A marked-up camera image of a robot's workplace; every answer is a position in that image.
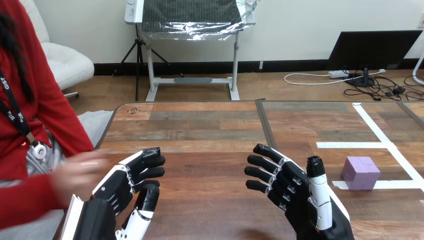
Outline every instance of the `white wall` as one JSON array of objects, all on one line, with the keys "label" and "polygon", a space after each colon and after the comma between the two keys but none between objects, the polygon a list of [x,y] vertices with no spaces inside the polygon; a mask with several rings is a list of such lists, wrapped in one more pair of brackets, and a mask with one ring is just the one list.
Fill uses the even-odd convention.
[{"label": "white wall", "polygon": [[[126,0],[34,1],[51,41],[80,51],[94,63],[118,63],[134,43],[134,26],[124,21]],[[423,12],[424,0],[261,0],[257,24],[240,34],[239,58],[328,59],[341,31],[414,30]],[[233,41],[157,40],[152,47],[169,62],[233,58]],[[406,57],[419,58],[423,51],[424,34]],[[128,60],[135,62],[135,54]]]}]

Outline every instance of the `wooden table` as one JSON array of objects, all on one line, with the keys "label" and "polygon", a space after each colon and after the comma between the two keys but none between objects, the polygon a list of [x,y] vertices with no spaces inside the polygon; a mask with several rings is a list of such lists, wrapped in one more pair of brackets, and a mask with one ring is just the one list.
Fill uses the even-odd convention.
[{"label": "wooden table", "polygon": [[[296,239],[284,212],[245,186],[250,178],[244,174],[246,158],[257,143],[278,149],[301,167],[309,156],[322,157],[329,185],[350,214],[356,240],[422,240],[424,104],[358,106],[262,100],[129,103],[117,108],[100,142],[101,148],[115,152],[111,167],[145,148],[160,147],[166,157],[146,240]],[[388,142],[381,142],[381,134],[376,135],[358,108]],[[340,144],[344,148],[334,148]],[[376,148],[352,148],[371,145]],[[401,165],[394,153],[404,156],[416,174],[405,171],[406,163]],[[333,181],[342,183],[347,156],[370,156],[381,171],[380,186],[392,188],[387,181],[397,181],[401,189],[349,191],[335,186]],[[117,217],[119,224],[132,205]]]}]

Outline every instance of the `black baseboard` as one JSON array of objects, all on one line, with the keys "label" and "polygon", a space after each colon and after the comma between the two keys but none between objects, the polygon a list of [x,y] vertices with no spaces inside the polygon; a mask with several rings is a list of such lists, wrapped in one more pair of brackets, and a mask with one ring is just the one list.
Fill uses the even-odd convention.
[{"label": "black baseboard", "polygon": [[[405,58],[395,69],[413,69],[417,65],[418,58]],[[286,60],[264,61],[262,69],[259,69],[259,61],[240,61],[239,73],[280,73],[280,72],[308,72],[325,71],[328,60]],[[95,63],[95,76],[135,76],[135,62],[120,63]],[[155,75],[179,75],[182,74],[230,74],[233,72],[233,62],[154,62]],[[140,67],[140,75],[149,74],[147,63]]]}]

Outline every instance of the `purple block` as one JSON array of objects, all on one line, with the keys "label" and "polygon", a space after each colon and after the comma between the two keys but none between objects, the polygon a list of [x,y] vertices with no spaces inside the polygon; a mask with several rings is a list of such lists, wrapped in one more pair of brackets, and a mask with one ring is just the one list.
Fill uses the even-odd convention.
[{"label": "purple block", "polygon": [[341,176],[350,190],[372,190],[380,171],[370,157],[348,156]]},{"label": "purple block", "polygon": [[373,160],[369,156],[359,156],[358,158],[360,159],[363,165],[368,165],[368,164],[374,165]]},{"label": "purple block", "polygon": [[373,164],[367,164],[364,165],[366,167],[367,173],[367,180],[362,186],[362,189],[364,190],[373,190],[374,186],[376,185],[377,180],[380,177],[380,170],[377,168],[377,166]]}]

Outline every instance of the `black lanyard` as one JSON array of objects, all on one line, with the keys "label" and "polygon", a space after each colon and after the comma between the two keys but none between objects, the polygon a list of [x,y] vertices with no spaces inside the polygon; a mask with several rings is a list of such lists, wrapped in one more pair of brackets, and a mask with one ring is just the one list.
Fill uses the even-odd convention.
[{"label": "black lanyard", "polygon": [[16,115],[14,115],[13,112],[8,108],[8,106],[6,106],[6,104],[1,100],[0,100],[0,111],[3,113],[3,115],[6,116],[7,119],[9,119],[9,121],[19,131],[19,133],[26,136],[29,142],[35,147],[39,143],[36,141],[33,134],[31,133],[30,126],[25,120],[25,117],[22,114],[21,109],[19,108],[18,102],[16,101],[16,98],[13,95],[12,90],[8,84],[8,81],[6,80],[6,76],[3,74],[3,71],[1,69],[0,69],[0,83],[1,83],[1,86],[3,87],[3,91],[6,93],[7,97],[9,98],[10,104],[13,108],[13,111],[16,113]]}]

